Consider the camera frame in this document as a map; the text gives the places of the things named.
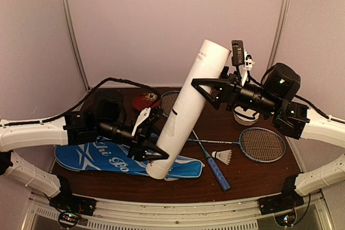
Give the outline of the white shuttlecock tube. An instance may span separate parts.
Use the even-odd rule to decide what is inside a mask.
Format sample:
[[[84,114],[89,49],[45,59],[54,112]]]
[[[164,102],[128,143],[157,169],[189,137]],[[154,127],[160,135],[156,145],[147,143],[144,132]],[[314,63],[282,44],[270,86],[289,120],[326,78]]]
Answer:
[[[151,161],[146,172],[163,179],[183,149],[203,108],[205,98],[192,86],[193,79],[218,79],[231,51],[205,40],[160,133],[157,147],[168,153],[168,159]]]

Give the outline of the white shuttlecock front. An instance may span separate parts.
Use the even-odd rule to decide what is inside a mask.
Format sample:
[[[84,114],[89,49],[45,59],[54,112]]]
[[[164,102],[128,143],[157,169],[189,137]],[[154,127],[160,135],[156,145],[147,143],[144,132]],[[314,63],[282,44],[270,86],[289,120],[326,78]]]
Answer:
[[[216,158],[225,165],[229,165],[232,157],[232,150],[224,150],[224,151],[213,151],[211,153],[212,158]]]

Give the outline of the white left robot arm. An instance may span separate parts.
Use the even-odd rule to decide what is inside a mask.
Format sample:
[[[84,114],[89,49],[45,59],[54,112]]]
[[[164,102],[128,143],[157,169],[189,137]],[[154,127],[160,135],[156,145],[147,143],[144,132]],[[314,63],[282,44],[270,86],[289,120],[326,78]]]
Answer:
[[[136,161],[168,159],[165,151],[149,141],[151,128],[159,117],[157,108],[145,108],[131,126],[126,124],[126,113],[115,107],[66,112],[39,120],[4,120],[1,122],[1,174],[42,192],[71,211],[78,200],[68,180],[35,167],[15,153],[15,149],[86,144],[102,136],[115,144],[129,146],[128,157]]]

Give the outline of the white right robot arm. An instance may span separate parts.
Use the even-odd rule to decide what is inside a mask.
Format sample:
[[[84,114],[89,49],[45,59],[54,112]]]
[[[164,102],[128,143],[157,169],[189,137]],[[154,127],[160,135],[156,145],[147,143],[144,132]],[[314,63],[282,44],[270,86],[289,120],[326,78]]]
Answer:
[[[225,67],[220,79],[193,79],[192,86],[215,108],[226,103],[249,108],[272,117],[272,125],[284,136],[296,140],[317,140],[344,147],[344,120],[326,115],[306,99],[293,98],[301,78],[289,66],[277,63],[265,72],[259,86],[240,83],[239,76]]]

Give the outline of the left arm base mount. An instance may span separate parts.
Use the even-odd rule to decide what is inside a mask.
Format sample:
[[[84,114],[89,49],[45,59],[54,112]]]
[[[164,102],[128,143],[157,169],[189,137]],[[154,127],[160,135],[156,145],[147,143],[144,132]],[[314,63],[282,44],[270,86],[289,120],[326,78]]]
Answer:
[[[86,221],[85,216],[93,216],[96,200],[81,196],[48,197],[49,205],[58,211],[58,223],[64,229],[71,229]]]

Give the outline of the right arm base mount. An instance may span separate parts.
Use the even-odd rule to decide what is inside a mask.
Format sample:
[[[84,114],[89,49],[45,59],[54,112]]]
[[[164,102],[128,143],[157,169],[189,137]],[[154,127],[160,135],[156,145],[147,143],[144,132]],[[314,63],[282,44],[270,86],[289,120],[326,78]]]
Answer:
[[[273,215],[278,226],[293,227],[297,222],[296,208],[304,204],[298,194],[277,194],[258,199],[261,215]]]

